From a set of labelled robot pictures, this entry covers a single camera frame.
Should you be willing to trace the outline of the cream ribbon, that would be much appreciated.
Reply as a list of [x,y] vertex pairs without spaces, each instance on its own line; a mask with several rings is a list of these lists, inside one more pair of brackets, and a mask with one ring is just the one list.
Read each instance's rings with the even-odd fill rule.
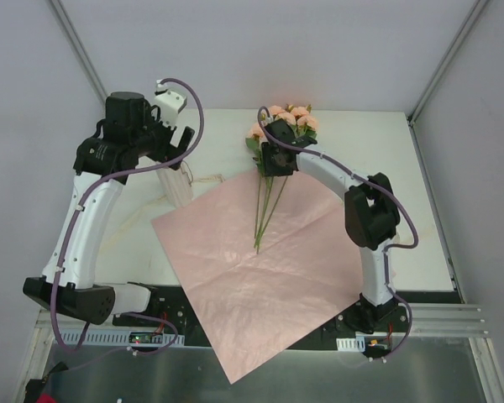
[[[193,175],[193,198],[200,194],[201,186],[213,187],[225,181],[226,178],[220,173]],[[141,228],[140,233],[145,235],[147,231],[143,227],[149,226],[152,218],[175,209],[176,207],[168,201],[156,171],[136,175],[123,191],[110,215],[99,255],[112,254],[119,243],[125,241],[137,227]]]

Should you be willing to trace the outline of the aluminium frame post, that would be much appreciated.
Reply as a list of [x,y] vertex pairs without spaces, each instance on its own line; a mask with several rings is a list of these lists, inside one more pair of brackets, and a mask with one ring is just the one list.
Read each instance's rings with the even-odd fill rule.
[[428,105],[428,102],[437,90],[438,85],[444,79],[448,69],[454,63],[456,56],[461,51],[466,40],[469,38],[471,32],[474,30],[475,26],[478,24],[490,4],[490,0],[477,0],[471,5],[469,12],[450,41],[448,48],[445,50],[442,58],[434,69],[433,74],[424,87],[423,92],[419,96],[414,108],[407,115],[407,122],[410,127],[414,126],[423,113],[424,108]]
[[102,78],[98,74],[95,65],[93,64],[92,58],[88,54],[87,49],[82,42],[81,36],[78,34],[64,3],[61,0],[46,0],[45,2],[60,27],[66,42],[71,47],[71,51],[81,67],[81,70],[97,100],[102,106],[104,106],[108,91],[103,84]]

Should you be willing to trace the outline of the white ribbed ceramic vase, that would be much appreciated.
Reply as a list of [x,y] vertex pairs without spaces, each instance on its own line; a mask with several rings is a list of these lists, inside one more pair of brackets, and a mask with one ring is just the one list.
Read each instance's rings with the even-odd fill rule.
[[185,207],[193,199],[193,175],[186,161],[177,170],[164,168],[156,171],[168,201],[176,208]]

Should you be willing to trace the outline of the red cloth object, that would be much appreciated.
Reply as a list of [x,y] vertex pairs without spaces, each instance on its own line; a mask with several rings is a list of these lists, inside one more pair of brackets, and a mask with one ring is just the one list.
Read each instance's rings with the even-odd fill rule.
[[37,398],[35,403],[57,403],[57,401],[50,395],[42,394]]

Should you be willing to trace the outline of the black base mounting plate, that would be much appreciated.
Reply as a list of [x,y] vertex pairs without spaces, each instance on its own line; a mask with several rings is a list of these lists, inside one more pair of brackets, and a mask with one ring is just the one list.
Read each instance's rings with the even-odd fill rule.
[[[171,322],[184,337],[184,344],[187,347],[211,345],[185,291],[180,286],[155,285],[150,289],[153,295],[144,312],[146,316]],[[386,303],[384,307],[375,308],[360,296],[357,302],[293,343],[290,348],[312,351],[333,350],[338,338],[353,338],[360,334],[371,338],[373,334],[384,332],[386,335],[379,338],[378,342],[391,349],[393,335],[407,333],[410,325],[406,307],[397,300]]]

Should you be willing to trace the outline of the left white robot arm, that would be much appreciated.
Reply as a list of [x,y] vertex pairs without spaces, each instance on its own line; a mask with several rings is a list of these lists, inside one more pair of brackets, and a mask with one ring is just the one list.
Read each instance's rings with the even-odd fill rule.
[[25,280],[23,293],[44,309],[90,324],[131,312],[141,326],[160,319],[153,288],[140,283],[98,285],[97,254],[110,212],[139,159],[165,163],[186,152],[194,131],[171,139],[186,96],[165,89],[153,102],[137,92],[114,92],[96,132],[76,150],[73,192],[55,250],[41,276]]

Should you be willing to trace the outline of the right aluminium frame post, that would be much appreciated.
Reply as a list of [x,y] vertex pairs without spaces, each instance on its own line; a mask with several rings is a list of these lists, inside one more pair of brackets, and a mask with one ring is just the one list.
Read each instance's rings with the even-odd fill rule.
[[407,115],[407,122],[410,127],[414,126],[423,113],[424,108],[428,105],[428,102],[437,90],[438,85],[444,79],[448,69],[454,63],[456,56],[461,51],[466,40],[469,38],[471,32],[474,30],[475,26],[478,24],[490,4],[490,0],[477,0],[471,5],[469,12],[450,41],[448,48],[445,50],[442,58],[434,69],[433,74],[424,87],[423,92],[419,96],[414,108]]

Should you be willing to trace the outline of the pink wrapping paper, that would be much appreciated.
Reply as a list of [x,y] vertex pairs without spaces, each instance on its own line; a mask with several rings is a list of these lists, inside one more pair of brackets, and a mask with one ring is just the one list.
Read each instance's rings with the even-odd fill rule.
[[309,175],[276,185],[255,242],[258,179],[249,170],[152,222],[230,382],[337,316],[363,285],[343,204]]

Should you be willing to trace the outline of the left aluminium frame post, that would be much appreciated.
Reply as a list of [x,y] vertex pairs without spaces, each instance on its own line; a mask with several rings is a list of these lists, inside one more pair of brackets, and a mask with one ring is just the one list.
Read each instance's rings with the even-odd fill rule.
[[46,0],[45,2],[60,27],[66,42],[71,47],[71,51],[81,67],[81,70],[97,100],[102,106],[104,106],[108,91],[103,84],[102,78],[98,74],[95,65],[93,64],[92,58],[88,54],[87,49],[82,42],[81,36],[78,34],[64,3],[61,0]]

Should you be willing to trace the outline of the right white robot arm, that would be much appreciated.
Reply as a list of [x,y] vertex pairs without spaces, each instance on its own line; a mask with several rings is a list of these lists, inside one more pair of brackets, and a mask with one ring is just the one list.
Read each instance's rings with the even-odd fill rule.
[[315,139],[298,138],[284,120],[262,123],[260,129],[268,140],[261,147],[266,175],[289,176],[299,171],[342,200],[345,231],[360,249],[363,275],[359,299],[343,314],[344,323],[356,332],[380,331],[398,305],[388,259],[400,213],[389,179],[381,173],[367,177],[354,173],[326,155]]

